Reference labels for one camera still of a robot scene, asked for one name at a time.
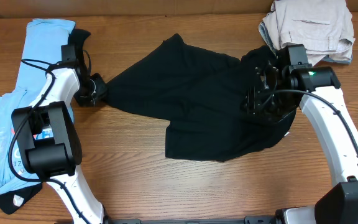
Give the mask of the black t-shirt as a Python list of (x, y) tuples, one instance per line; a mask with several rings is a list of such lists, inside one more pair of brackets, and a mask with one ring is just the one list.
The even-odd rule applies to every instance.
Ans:
[(262, 46), (242, 58), (184, 43), (178, 34), (107, 84), (107, 105), (169, 121), (165, 155), (171, 159), (224, 162), (276, 145), (295, 113), (276, 120), (246, 112), (247, 90), (274, 65)]

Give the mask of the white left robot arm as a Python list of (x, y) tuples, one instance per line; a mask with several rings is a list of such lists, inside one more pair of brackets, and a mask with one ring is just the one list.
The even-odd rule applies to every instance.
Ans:
[(14, 137), (26, 172), (45, 182), (60, 196), (74, 223), (109, 223), (81, 170), (82, 148), (68, 112), (81, 88), (78, 61), (60, 61), (45, 68), (46, 82), (27, 107), (12, 112)]

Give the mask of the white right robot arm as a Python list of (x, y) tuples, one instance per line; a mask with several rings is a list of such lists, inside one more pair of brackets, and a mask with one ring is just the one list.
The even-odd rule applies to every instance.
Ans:
[(331, 67), (314, 67), (303, 45), (276, 54), (277, 65), (257, 66), (258, 85), (247, 90), (245, 112), (259, 121), (281, 121), (297, 108), (310, 121), (329, 165), (332, 189), (315, 205), (278, 209), (245, 223), (358, 223), (358, 130)]

